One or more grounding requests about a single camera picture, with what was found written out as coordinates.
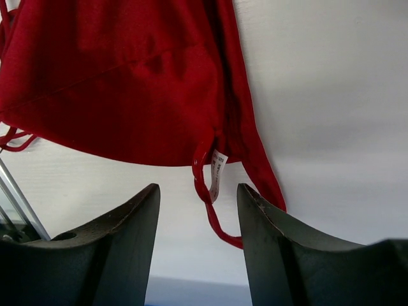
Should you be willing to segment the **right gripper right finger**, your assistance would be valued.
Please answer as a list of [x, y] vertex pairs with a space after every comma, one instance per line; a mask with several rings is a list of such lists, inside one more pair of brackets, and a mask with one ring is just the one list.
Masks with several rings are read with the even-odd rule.
[[319, 231], [237, 189], [253, 305], [406, 305], [407, 241], [361, 245]]

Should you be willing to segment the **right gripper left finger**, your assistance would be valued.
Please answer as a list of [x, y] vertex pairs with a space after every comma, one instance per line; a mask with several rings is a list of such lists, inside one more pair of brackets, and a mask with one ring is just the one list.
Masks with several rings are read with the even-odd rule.
[[50, 241], [2, 241], [1, 304], [143, 305], [159, 207], [150, 184]]

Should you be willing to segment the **red bra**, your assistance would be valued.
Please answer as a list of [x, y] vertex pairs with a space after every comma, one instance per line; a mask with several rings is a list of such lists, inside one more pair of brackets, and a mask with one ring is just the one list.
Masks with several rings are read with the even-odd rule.
[[240, 162], [286, 209], [259, 137], [232, 1], [1, 3], [1, 148], [43, 138], [152, 166], [190, 166], [225, 242], [207, 164]]

